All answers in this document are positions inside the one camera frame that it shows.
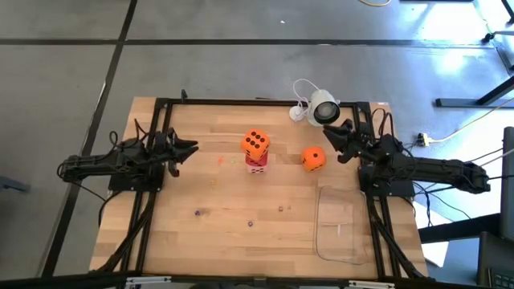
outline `orange dice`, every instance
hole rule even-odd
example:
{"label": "orange dice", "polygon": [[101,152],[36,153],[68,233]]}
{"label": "orange dice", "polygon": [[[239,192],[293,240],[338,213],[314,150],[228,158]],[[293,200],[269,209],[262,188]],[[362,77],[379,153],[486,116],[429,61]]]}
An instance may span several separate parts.
{"label": "orange dice", "polygon": [[320,169],[327,163],[324,150],[320,147],[310,147],[302,151],[302,164],[308,172]]}
{"label": "orange dice", "polygon": [[241,140],[241,149],[254,161],[258,161],[267,152],[270,146],[270,139],[260,129],[251,129]]}

